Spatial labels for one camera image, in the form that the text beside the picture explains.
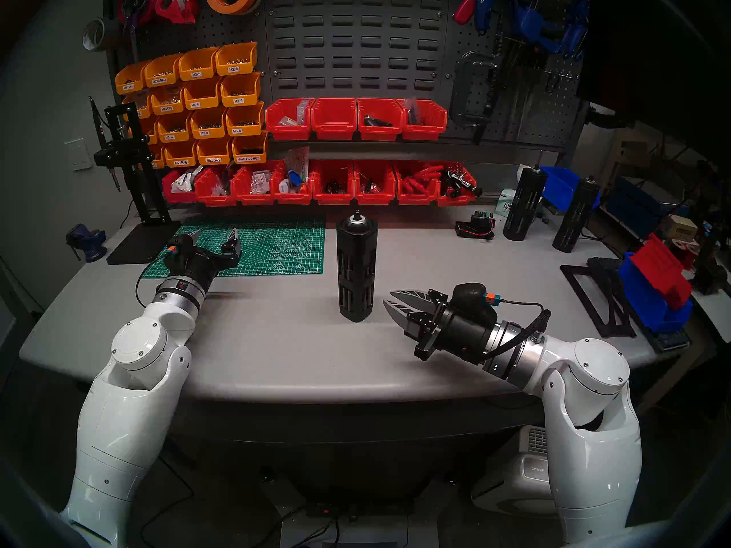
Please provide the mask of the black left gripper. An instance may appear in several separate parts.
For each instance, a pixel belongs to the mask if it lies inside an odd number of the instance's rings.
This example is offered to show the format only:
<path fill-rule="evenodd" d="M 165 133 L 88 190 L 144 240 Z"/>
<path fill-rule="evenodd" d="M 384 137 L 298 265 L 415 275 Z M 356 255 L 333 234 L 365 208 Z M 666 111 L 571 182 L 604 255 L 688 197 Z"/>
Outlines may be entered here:
<path fill-rule="evenodd" d="M 195 245 L 201 234 L 200 229 L 187 232 L 190 244 Z M 171 252 L 171 275 L 188 278 L 199 285 L 202 293 L 208 293 L 213 280 L 227 265 L 238 265 L 242 254 L 240 234 L 233 228 L 221 246 L 221 255 L 202 248 L 185 250 L 177 248 Z"/>

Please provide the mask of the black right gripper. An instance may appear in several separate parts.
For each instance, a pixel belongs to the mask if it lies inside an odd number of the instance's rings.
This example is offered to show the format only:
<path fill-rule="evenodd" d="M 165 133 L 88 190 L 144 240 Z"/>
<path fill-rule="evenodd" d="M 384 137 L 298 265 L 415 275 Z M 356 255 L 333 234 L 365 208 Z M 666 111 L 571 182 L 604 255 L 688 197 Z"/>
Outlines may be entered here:
<path fill-rule="evenodd" d="M 433 289 L 400 289 L 390 295 L 395 300 L 383 300 L 385 310 L 405 336 L 417 342 L 414 355 L 418 359 L 428 360 L 436 349 L 469 363 L 485 362 L 486 348 L 497 325 L 495 309 L 474 317 L 458 309 L 445 309 L 437 325 L 437 308 L 448 303 L 448 295 Z"/>

